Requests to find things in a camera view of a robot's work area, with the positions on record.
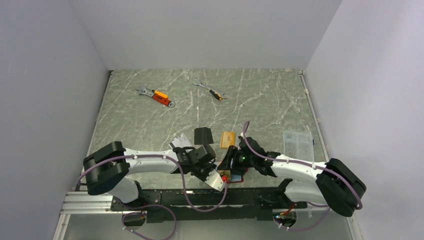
plastic container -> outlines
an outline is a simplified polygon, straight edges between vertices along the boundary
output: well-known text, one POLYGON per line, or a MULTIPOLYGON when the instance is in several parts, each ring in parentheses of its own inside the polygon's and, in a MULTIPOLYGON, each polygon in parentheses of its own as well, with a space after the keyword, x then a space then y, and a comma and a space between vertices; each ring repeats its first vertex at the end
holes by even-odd
POLYGON ((314 162, 314 141, 312 134, 298 131, 283 131, 284 155, 294 159, 314 162))

gray wall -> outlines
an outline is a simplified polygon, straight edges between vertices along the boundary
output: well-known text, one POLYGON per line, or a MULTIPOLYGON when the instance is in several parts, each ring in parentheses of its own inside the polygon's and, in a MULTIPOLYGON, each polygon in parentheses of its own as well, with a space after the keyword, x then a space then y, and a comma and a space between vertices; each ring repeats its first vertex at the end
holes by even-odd
POLYGON ((331 157, 365 182, 364 239, 422 239, 424 2, 344 0, 307 67, 331 157))
POLYGON ((108 72, 68 0, 0 3, 0 239, 52 239, 108 72))
POLYGON ((305 69, 341 0, 70 0, 108 69, 305 69))

marble tabletop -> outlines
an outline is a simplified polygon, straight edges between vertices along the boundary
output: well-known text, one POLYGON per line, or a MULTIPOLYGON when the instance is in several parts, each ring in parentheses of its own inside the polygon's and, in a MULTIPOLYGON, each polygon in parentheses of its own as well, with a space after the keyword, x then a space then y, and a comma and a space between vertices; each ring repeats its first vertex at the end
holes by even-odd
MULTIPOLYGON (((164 151, 181 133, 194 143, 194 129, 212 130, 217 161, 226 149, 219 148, 223 131, 239 135, 250 121, 247 135, 266 151, 283 152, 283 131, 311 133, 315 162, 324 162, 324 152, 308 100, 293 69, 130 69, 112 72, 90 153, 112 141, 138 151, 164 151), (218 101, 207 89, 193 85, 199 78, 204 84, 228 93, 218 101), (168 94, 174 108, 139 95, 136 87, 145 85, 168 94)), ((127 177, 139 181, 143 189, 180 189, 179 174, 140 173, 127 177)), ((190 174, 187 188, 209 188, 190 174)), ((229 188, 276 187, 283 178, 259 174, 254 169, 244 182, 229 188)))

